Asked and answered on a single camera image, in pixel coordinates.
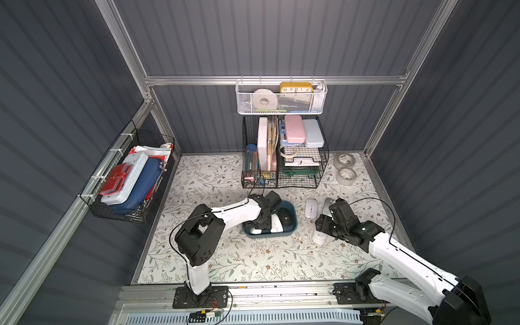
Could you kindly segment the teal plastic storage box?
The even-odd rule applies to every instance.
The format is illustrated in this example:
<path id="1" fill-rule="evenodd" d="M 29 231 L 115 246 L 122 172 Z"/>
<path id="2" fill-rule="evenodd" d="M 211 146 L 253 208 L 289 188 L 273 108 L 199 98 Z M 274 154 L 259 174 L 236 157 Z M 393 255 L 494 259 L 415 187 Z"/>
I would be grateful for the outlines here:
<path id="1" fill-rule="evenodd" d="M 293 215 L 293 217 L 295 219 L 295 223 L 294 223 L 293 227 L 283 227 L 284 231 L 281 232 L 281 233 L 274 233 L 274 234 L 272 234 L 270 230 L 264 230 L 263 234 L 252 236 L 252 235 L 249 234 L 249 229 L 250 228 L 246 228 L 246 227 L 244 227 L 242 225 L 243 232 L 249 238 L 254 238 L 254 239 L 257 239 L 257 238 L 277 238 L 277 237 L 290 236 L 296 230 L 296 228 L 298 226 L 298 221 L 297 221 L 295 207 L 293 206 L 292 203 L 290 203 L 290 202 L 288 202 L 286 200 L 282 200 L 282 202 L 280 203 L 278 208 L 287 208 L 287 209 L 289 209 L 291 211 L 291 213 L 292 213 L 292 215 Z"/>

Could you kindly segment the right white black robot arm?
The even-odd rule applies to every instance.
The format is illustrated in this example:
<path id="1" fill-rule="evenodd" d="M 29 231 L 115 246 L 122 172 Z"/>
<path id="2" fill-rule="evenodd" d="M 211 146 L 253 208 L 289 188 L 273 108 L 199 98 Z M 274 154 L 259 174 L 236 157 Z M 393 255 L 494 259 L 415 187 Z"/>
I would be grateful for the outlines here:
<path id="1" fill-rule="evenodd" d="M 482 286 L 469 276 L 459 278 L 429 263 L 407 249 L 374 222 L 361 222 L 351 205 L 337 199 L 329 213 L 315 221 L 316 232 L 369 253 L 411 281 L 411 285 L 368 268 L 356 279 L 351 291 L 334 287 L 340 304 L 380 300 L 421 318 L 428 324 L 490 324 L 492 321 Z"/>

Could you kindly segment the white rounded computer mouse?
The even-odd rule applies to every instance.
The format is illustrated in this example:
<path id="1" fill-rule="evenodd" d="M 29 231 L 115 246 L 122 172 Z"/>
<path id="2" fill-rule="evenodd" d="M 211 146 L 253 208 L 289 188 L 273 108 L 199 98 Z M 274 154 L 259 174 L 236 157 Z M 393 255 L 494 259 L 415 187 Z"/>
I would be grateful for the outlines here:
<path id="1" fill-rule="evenodd" d="M 307 199 L 305 203 L 305 217 L 315 220 L 318 217 L 319 204 L 316 199 Z"/>

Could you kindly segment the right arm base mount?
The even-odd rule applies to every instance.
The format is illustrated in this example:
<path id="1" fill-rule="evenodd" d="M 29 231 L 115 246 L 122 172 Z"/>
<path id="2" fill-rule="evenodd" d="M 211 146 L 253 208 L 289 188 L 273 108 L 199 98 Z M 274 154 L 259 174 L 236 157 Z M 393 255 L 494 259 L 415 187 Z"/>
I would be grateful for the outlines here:
<path id="1" fill-rule="evenodd" d="M 340 282 L 333 284 L 333 295 L 339 305 L 354 304 L 384 304 L 377 299 L 369 289 L 367 284 L 356 282 Z"/>

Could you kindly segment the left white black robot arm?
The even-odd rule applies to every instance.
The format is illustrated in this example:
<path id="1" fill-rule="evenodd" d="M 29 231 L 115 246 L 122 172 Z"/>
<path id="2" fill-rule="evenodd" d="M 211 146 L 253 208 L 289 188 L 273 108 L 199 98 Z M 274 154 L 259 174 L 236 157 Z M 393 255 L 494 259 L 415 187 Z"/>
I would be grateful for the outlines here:
<path id="1" fill-rule="evenodd" d="M 186 263 L 186 285 L 193 295 L 202 295 L 211 286 L 208 260 L 215 253 L 222 235 L 243 223 L 258 230 L 270 230 L 272 215 L 276 214 L 281 202 L 280 196 L 271 191 L 266 196 L 250 194 L 225 207 L 200 204 L 192 211 L 181 223 L 174 241 L 176 251 Z"/>

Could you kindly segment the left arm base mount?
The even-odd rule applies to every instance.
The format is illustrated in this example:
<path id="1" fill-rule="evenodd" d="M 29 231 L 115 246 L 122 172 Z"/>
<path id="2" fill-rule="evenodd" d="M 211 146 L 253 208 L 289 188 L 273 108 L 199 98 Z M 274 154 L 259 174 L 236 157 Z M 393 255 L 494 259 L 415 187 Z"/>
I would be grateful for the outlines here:
<path id="1" fill-rule="evenodd" d="M 210 285 L 201 294 L 196 295 L 185 284 L 184 287 L 176 288 L 172 308 L 175 310 L 225 308 L 231 297 L 228 289 L 227 286 Z"/>

